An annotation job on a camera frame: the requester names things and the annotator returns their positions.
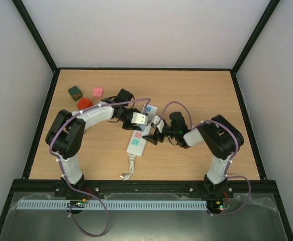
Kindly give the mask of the white power strip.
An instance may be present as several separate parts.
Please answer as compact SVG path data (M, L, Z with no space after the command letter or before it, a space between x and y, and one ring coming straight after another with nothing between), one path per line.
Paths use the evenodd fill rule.
M148 124L147 128L144 132L133 131L132 137L129 141L129 145L127 147L127 153L129 155L135 155L141 157L146 146L147 141L142 137L150 134L151 130L151 120L154 115L157 114L158 107L153 105L146 106L146 114L148 116Z

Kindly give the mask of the pink folding socket plug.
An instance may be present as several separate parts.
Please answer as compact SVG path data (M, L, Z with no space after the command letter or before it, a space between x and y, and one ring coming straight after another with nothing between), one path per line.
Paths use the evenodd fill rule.
M104 89L101 87L95 87L92 91L92 97L100 98L103 96Z

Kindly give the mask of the red cube adapter plug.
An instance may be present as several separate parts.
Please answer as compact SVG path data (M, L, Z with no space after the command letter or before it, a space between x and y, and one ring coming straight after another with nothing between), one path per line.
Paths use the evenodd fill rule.
M79 110L83 110L93 106L93 102L87 98L82 97L79 102L77 103L77 108Z

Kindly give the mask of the dark green plug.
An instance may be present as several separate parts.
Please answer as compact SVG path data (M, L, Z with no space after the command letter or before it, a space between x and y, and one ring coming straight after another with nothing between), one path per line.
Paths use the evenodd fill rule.
M81 90L76 85L69 88L68 93L74 101L77 101L83 97Z

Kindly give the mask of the blue plug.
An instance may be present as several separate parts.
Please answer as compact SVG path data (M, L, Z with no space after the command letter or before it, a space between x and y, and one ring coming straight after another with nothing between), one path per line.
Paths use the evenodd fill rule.
M136 125L137 127L137 131L140 131L140 132L144 132L145 129L147 128L146 125Z

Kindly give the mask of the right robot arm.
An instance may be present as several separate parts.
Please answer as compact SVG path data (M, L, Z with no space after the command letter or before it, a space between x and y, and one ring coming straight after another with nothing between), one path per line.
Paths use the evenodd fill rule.
M244 138L222 115L216 115L190 129L182 113L176 111L169 115L169 123L156 115L151 127L154 133L143 136L143 139L154 145L162 143L165 138L174 139L176 145L184 149L205 142L213 155L210 169L204 177L205 192L214 197L226 190L227 171L244 144Z

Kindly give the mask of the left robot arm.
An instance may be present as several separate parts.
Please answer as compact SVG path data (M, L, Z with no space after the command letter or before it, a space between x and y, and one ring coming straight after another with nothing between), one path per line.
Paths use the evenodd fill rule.
M69 112L63 109L58 112L45 142L49 145L49 153L56 157L59 164L61 180L66 186L64 191L84 193L84 175L77 153L86 130L115 118L123 123L122 129L140 131L138 125L147 122L146 107L142 110L127 107L140 101L146 101L148 104L150 99L135 99L132 93L121 89L118 95L104 98L93 106L79 111Z

